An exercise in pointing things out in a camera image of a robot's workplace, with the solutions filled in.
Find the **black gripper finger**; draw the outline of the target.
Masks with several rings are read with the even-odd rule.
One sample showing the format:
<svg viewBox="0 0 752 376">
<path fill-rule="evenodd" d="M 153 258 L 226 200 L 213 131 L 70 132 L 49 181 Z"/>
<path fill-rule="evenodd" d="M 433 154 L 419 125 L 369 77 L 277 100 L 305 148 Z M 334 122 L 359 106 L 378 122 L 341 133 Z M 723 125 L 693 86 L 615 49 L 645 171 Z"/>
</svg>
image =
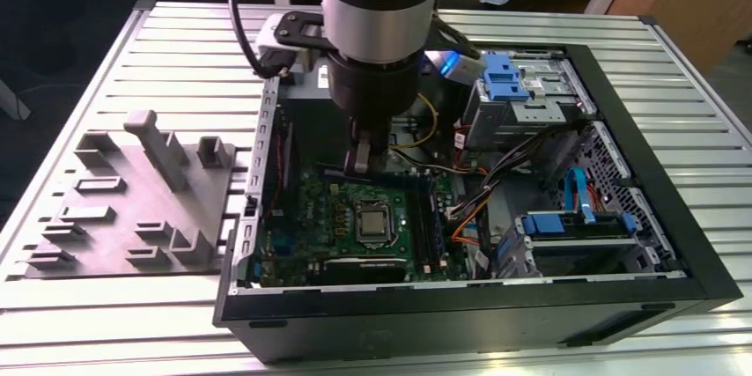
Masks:
<svg viewBox="0 0 752 376">
<path fill-rule="evenodd" d="M 390 151 L 390 132 L 374 131 L 371 134 L 371 171 L 374 173 L 381 173 L 385 170 Z"/>
<path fill-rule="evenodd" d="M 353 142 L 346 154 L 345 172 L 349 175 L 365 175 L 370 172 L 371 142 L 367 136 L 362 136 Z"/>
</svg>

